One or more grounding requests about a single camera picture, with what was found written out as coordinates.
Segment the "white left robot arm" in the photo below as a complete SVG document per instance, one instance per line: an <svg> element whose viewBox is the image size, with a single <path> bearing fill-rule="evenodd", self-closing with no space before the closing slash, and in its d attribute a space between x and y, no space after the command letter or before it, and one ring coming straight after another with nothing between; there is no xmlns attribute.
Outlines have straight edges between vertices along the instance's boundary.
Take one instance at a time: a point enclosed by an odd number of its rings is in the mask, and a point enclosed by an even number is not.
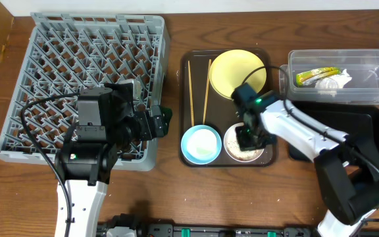
<svg viewBox="0 0 379 237"><path fill-rule="evenodd" d="M95 236L97 220L118 154L134 142L167 135L172 111L134 108L136 83L106 83L78 94L78 123L55 156L62 181L57 188L56 236Z"/></svg>

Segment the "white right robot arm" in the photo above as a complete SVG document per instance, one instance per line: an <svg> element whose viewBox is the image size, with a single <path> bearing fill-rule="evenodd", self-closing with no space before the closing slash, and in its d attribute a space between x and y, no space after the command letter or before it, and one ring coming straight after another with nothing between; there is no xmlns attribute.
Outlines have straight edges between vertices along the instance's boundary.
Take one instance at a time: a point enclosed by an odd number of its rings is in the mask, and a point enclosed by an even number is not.
<svg viewBox="0 0 379 237"><path fill-rule="evenodd" d="M269 91L247 83L231 95L243 120L236 130L242 150L263 148L280 137L314 163L328 210L316 236L356 236L379 209L379 151L373 140L335 130Z"/></svg>

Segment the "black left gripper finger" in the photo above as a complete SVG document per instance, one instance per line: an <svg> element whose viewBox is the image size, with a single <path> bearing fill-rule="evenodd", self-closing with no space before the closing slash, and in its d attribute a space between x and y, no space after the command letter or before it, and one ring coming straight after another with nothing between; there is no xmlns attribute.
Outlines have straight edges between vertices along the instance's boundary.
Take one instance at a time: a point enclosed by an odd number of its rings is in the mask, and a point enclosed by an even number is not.
<svg viewBox="0 0 379 237"><path fill-rule="evenodd" d="M169 127L172 118L172 109L160 105L150 108L149 124L151 127Z"/></svg>
<svg viewBox="0 0 379 237"><path fill-rule="evenodd" d="M163 138L168 134L168 125L160 124L155 126L155 137Z"/></svg>

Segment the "pale green plastic cup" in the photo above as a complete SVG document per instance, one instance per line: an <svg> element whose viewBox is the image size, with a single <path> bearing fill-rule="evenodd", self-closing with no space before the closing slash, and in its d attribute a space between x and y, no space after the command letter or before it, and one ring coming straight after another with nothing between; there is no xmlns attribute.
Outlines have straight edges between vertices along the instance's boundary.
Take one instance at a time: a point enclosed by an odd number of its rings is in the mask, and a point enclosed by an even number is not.
<svg viewBox="0 0 379 237"><path fill-rule="evenodd" d="M188 152L198 159L204 159L216 153L216 146L215 134L207 129L195 131L187 142Z"/></svg>

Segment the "green snack wrapper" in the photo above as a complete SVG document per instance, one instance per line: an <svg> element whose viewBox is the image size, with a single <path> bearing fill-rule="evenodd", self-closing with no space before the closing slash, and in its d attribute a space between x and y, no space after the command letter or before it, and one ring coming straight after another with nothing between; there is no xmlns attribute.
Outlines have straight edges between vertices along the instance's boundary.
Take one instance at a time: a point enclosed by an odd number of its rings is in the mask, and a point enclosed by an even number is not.
<svg viewBox="0 0 379 237"><path fill-rule="evenodd" d="M320 79L337 74L341 74L341 69L338 67L316 68L297 74L295 81L298 86L308 86Z"/></svg>

